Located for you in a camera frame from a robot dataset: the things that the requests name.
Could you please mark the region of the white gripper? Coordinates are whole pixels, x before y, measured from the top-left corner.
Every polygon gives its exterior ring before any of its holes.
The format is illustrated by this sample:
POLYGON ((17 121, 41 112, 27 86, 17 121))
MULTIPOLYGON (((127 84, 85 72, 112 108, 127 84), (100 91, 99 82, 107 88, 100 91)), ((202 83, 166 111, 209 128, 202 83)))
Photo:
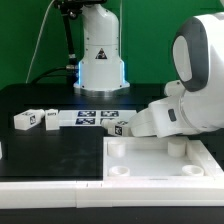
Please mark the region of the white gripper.
POLYGON ((183 134, 187 130, 178 103, 171 99, 150 103, 147 108, 131 117, 128 124, 135 137, 162 138, 183 134))

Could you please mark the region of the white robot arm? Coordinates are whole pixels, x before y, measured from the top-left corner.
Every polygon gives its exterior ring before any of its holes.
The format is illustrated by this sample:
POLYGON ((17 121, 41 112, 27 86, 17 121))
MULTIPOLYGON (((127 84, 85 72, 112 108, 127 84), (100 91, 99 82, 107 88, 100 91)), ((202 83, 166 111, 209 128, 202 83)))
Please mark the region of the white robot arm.
MULTIPOLYGON (((77 92, 94 96, 127 89, 118 55, 118 19, 97 1, 81 6, 83 59, 77 92)), ((224 12, 194 16, 177 31, 172 60, 179 79, 166 84, 166 97, 128 122, 135 137, 193 135, 224 128, 224 12)))

